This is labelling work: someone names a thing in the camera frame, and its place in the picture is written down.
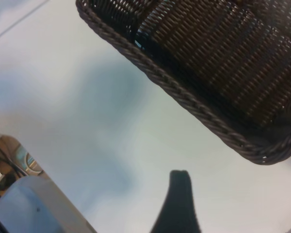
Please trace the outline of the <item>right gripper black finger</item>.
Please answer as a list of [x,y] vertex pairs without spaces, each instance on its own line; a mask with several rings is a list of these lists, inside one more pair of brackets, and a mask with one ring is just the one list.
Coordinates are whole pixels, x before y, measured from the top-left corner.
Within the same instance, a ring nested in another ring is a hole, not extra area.
[[169,187],[152,233],[200,233],[191,178],[185,170],[172,170]]

